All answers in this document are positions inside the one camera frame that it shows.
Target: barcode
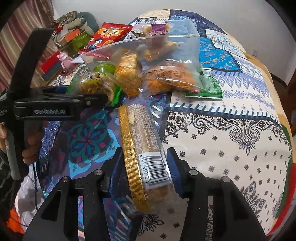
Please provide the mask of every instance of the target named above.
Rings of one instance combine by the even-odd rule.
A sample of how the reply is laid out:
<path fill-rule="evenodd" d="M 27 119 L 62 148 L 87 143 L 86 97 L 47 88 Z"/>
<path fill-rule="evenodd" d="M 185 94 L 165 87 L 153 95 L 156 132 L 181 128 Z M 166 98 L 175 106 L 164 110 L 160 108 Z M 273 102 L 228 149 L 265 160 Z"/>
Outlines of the barcode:
<path fill-rule="evenodd" d="M 170 183 L 160 152 L 139 154 L 139 160 L 146 189 L 161 187 Z"/>
<path fill-rule="evenodd" d="M 215 78 L 214 73 L 213 73 L 212 70 L 202 69 L 202 71 L 203 71 L 203 73 L 204 73 L 205 76 L 210 76 L 210 77 Z"/>

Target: black cable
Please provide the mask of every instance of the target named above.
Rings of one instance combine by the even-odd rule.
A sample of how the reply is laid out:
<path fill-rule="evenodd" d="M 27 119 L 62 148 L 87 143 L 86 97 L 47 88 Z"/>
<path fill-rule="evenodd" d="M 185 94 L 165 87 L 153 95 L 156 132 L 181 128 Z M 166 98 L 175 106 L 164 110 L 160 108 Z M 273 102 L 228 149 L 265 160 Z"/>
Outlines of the black cable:
<path fill-rule="evenodd" d="M 37 177 L 36 177 L 36 170 L 35 170 L 35 164 L 33 163 L 33 172 L 34 172 L 34 183 L 35 183 L 35 196 L 34 196 L 34 201 L 35 201 L 35 208 L 36 208 L 36 212 L 38 211 L 38 206 L 37 206 Z"/>
<path fill-rule="evenodd" d="M 28 227 L 28 225 L 25 225 L 25 224 L 22 224 L 22 223 L 20 223 L 20 222 L 18 222 L 18 221 L 16 221 L 14 218 L 12 218 L 12 217 L 10 217 L 13 221 L 15 221 L 16 223 L 18 223 L 19 225 L 22 225 L 22 226 L 24 226 L 24 227 Z"/>
<path fill-rule="evenodd" d="M 8 208 L 6 208 L 2 203 L 0 203 L 0 206 L 1 208 L 5 209 L 7 211 L 7 213 L 10 213 L 10 210 Z M 9 218 L 11 218 L 13 221 L 15 221 L 16 223 L 18 223 L 19 225 L 22 225 L 24 227 L 28 227 L 28 225 L 25 225 L 25 224 L 22 224 L 20 223 L 19 221 L 16 221 L 14 218 L 12 218 L 10 215 L 9 215 Z"/>

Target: purple label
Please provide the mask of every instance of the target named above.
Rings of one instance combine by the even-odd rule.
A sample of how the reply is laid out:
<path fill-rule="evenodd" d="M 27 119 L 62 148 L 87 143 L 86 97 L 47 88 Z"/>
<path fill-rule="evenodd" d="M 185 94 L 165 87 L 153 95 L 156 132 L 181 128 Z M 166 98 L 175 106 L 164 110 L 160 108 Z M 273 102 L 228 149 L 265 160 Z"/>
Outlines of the purple label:
<path fill-rule="evenodd" d="M 166 29 L 166 23 L 152 23 L 151 24 L 152 31 L 149 32 L 149 35 L 165 35 L 168 34 Z"/>

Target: patterned tablecloth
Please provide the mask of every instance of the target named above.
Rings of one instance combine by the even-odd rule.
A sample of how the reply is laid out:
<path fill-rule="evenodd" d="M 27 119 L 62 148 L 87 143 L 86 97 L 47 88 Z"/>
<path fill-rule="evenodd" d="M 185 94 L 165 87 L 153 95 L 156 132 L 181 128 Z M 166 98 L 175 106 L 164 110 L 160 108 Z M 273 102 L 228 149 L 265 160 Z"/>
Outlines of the patterned tablecloth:
<path fill-rule="evenodd" d="M 174 147 L 190 167 L 205 176 L 229 176 L 252 207 L 264 232 L 270 234 L 286 215 L 295 184 L 293 178 L 288 178 L 294 167 L 293 139 L 271 76 L 264 65 L 244 53 L 233 37 L 196 13 L 153 11 L 135 18 L 131 25 L 179 19 L 190 19 L 197 28 L 200 62 L 212 69 L 224 97 L 221 101 L 196 100 L 185 98 L 181 92 L 152 97 L 148 103 L 164 149 Z M 85 69 L 80 66 L 78 74 Z M 49 171 L 41 181 L 46 194 L 62 176 L 78 178 L 100 168 L 120 143 L 115 112 L 88 109 L 82 112 L 79 122 L 61 123 L 49 157 Z M 112 240 L 128 240 L 131 230 L 128 210 L 123 207 L 124 203 L 131 204 L 125 188 L 126 198 L 105 200 Z M 82 203 L 80 198 L 80 230 Z M 212 206 L 209 196 L 207 240 L 212 235 Z M 137 240 L 179 240 L 186 208 L 186 200 L 179 199 L 157 214 L 145 215 Z"/>

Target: human hand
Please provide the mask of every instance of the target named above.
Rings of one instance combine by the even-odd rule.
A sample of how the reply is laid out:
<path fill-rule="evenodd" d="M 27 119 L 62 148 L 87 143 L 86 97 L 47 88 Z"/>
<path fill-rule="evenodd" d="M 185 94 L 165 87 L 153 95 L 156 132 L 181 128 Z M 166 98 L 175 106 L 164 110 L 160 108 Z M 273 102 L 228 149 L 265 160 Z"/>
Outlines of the human hand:
<path fill-rule="evenodd" d="M 48 121 L 43 120 L 42 126 L 48 126 Z M 38 160 L 38 150 L 42 145 L 42 138 L 44 136 L 44 129 L 31 133 L 28 137 L 28 143 L 30 147 L 23 150 L 22 156 L 24 158 L 24 163 L 27 165 L 34 163 Z M 0 125 L 0 148 L 6 153 L 5 139 L 7 137 L 7 128 L 4 125 Z"/>

